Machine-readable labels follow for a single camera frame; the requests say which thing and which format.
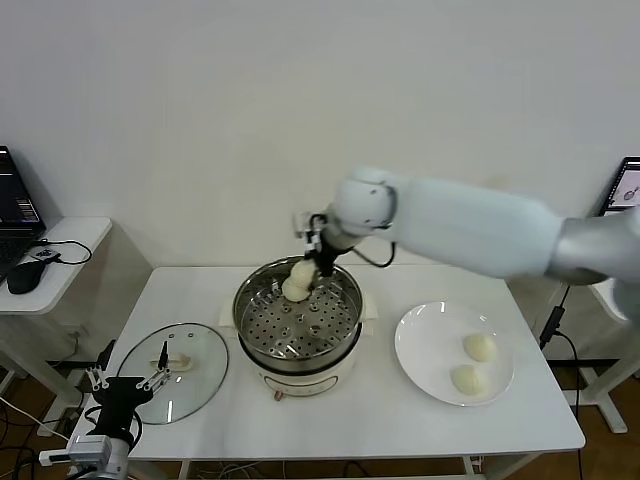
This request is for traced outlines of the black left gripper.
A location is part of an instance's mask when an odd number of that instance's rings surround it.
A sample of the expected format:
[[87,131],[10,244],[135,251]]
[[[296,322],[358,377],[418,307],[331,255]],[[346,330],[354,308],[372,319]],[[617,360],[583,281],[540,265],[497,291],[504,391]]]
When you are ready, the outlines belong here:
[[171,377],[168,368],[168,342],[165,341],[152,375],[143,377],[105,377],[116,340],[112,339],[99,353],[97,360],[86,368],[93,398],[101,407],[93,435],[130,436],[136,409],[153,398],[151,390],[159,390]]

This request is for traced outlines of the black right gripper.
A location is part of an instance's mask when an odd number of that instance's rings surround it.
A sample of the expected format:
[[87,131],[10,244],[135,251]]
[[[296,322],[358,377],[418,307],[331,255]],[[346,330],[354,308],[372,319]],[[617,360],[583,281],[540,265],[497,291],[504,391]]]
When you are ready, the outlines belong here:
[[328,287],[332,281],[334,263],[342,252],[337,224],[328,214],[312,214],[310,229],[303,232],[303,240],[304,259],[313,260],[318,270],[313,277],[313,289]]

